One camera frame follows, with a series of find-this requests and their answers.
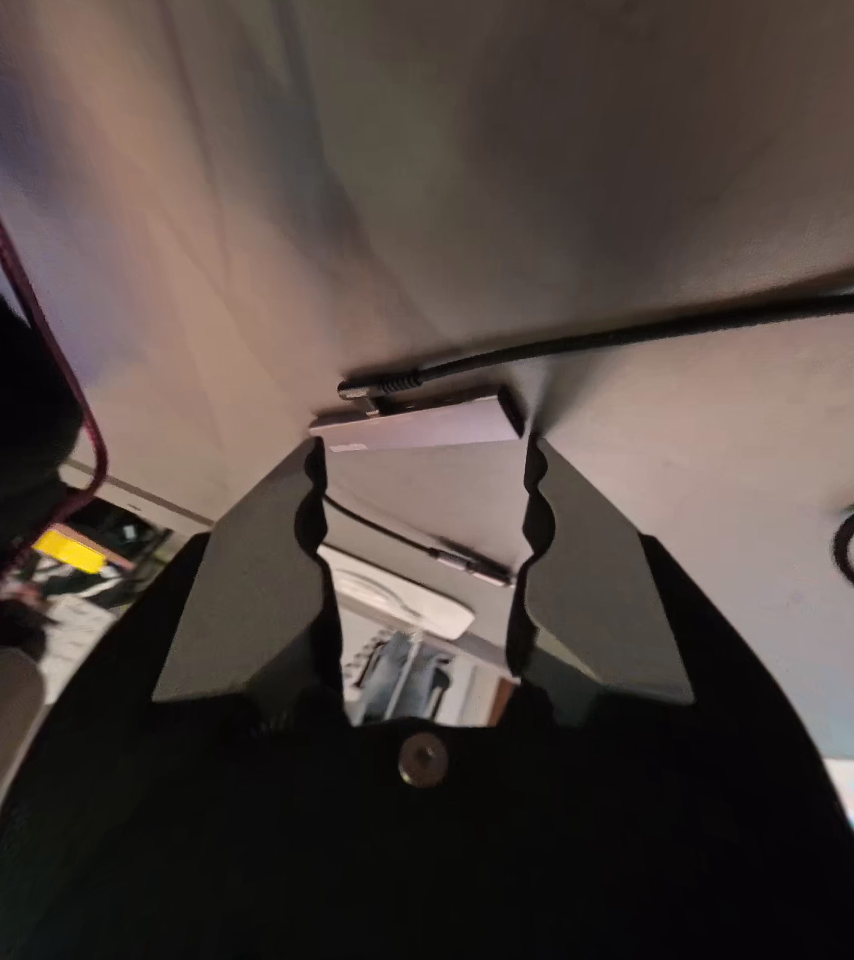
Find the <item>grey usb hub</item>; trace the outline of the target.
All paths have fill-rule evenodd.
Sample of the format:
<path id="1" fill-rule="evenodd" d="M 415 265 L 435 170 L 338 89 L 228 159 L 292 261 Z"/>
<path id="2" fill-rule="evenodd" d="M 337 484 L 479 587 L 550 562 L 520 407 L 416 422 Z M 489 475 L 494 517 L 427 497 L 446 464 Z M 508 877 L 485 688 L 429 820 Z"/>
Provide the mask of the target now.
<path id="1" fill-rule="evenodd" d="M 475 389 L 448 398 L 421 402 L 370 401 L 365 414 L 325 414 L 309 427 L 313 438 L 323 440 L 326 452 L 371 452 L 433 449 L 517 441 L 524 436 L 525 421 L 513 394 L 506 387 Z M 443 537 L 430 544 L 373 521 L 343 506 L 329 493 L 324 505 L 342 517 L 381 534 L 435 563 L 464 573 L 499 589 L 514 586 L 509 567 L 480 552 Z"/>

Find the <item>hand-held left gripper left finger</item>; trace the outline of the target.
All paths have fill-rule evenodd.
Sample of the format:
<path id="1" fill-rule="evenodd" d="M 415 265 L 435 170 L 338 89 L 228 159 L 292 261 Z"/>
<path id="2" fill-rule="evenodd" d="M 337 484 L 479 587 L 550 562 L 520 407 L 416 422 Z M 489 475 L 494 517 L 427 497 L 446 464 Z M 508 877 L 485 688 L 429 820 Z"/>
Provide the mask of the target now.
<path id="1" fill-rule="evenodd" d="M 265 716 L 318 699 L 343 710 L 342 634 L 330 568 L 325 448 L 308 438 L 209 536 L 153 701 L 249 694 Z"/>

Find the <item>yellow plastic bin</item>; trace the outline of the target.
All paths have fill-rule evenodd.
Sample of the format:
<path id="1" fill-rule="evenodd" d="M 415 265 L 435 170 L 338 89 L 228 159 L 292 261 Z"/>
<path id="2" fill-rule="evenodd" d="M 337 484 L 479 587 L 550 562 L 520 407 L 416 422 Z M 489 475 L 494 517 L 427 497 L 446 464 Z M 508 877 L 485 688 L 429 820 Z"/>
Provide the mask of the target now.
<path id="1" fill-rule="evenodd" d="M 53 524 L 40 534 L 33 549 L 42 556 L 86 574 L 95 574 L 108 563 L 105 552 L 71 527 Z"/>

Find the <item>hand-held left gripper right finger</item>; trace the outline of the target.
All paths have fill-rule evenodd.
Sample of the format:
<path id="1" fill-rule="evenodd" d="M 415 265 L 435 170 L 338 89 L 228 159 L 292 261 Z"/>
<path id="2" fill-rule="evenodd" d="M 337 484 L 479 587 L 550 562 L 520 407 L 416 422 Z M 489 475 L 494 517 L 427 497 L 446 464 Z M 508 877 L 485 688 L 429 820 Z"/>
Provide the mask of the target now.
<path id="1" fill-rule="evenodd" d="M 641 534 L 542 437 L 529 438 L 522 523 L 530 555 L 516 575 L 507 663 L 551 706 L 604 691 L 695 702 Z"/>

